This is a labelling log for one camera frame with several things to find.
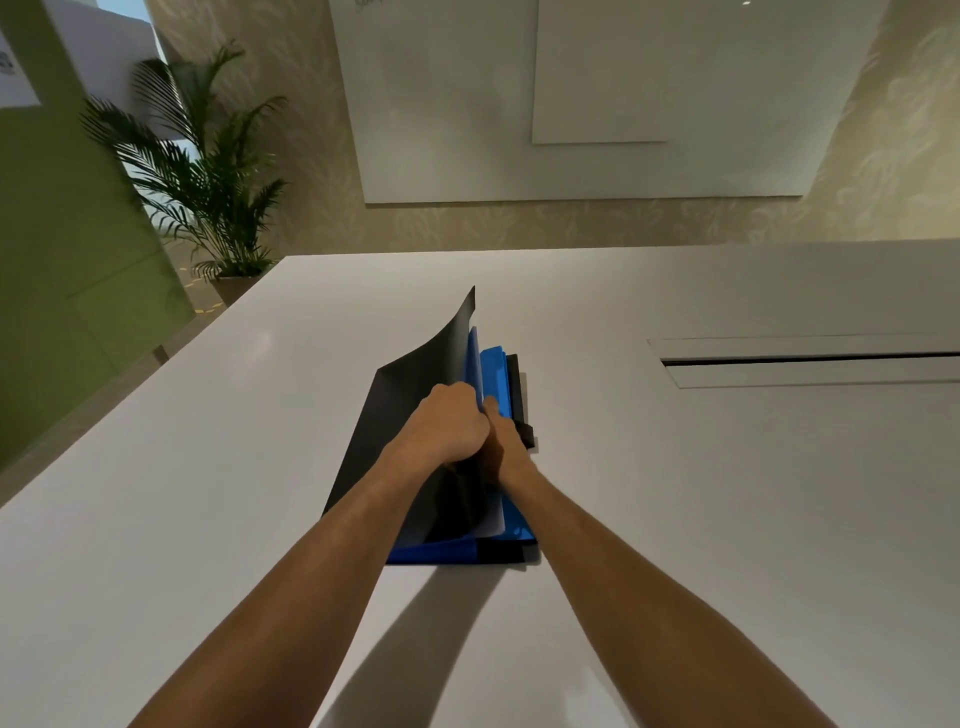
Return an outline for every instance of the plant pot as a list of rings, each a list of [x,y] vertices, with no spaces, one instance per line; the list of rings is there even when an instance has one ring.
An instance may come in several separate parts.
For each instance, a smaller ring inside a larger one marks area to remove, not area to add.
[[[260,276],[250,278],[230,277],[223,279],[213,279],[213,290],[217,292],[224,305],[233,305],[237,299],[249,291],[253,284],[260,280]]]

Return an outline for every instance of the hand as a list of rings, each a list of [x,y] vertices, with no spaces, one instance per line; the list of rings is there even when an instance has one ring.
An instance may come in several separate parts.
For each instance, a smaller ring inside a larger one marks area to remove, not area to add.
[[[438,384],[420,402],[390,447],[429,472],[466,460],[487,439],[490,422],[477,409],[476,391],[465,382]]]
[[[536,466],[520,442],[514,421],[500,416],[496,398],[487,397],[483,409],[490,420],[490,435],[483,446],[484,467],[509,495],[515,484]]]

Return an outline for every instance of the white table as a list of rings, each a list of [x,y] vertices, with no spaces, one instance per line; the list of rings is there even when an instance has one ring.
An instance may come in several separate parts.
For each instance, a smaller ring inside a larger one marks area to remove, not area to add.
[[[320,516],[375,369],[473,284],[562,489],[841,725],[952,725],[958,385],[691,393],[648,339],[955,334],[958,269],[956,243],[286,258],[0,510],[0,725],[124,726]],[[545,562],[385,569],[321,714],[629,724]]]

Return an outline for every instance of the person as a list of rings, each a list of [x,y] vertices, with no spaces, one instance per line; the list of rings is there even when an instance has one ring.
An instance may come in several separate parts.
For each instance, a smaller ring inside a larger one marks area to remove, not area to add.
[[[624,702],[646,726],[834,726],[741,632],[551,485],[495,400],[484,404],[481,413],[468,384],[434,387],[370,471],[197,647],[131,727],[308,726],[418,489],[442,464],[480,450],[537,534]]]

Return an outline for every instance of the palm plant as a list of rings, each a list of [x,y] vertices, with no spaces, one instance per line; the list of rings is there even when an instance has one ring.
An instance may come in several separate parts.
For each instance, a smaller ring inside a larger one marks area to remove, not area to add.
[[[84,111],[87,132],[127,166],[139,202],[160,232],[191,240],[194,253],[211,256],[194,266],[206,280],[256,277],[274,262],[259,236],[286,182],[277,179],[254,189],[267,159],[253,150],[252,135],[261,115],[276,110],[284,98],[274,96],[248,111],[222,112],[214,82],[241,56],[243,51],[227,45],[206,63],[138,63],[134,93],[155,123],[95,97],[86,100]],[[185,138],[197,154],[161,138],[152,126]]]

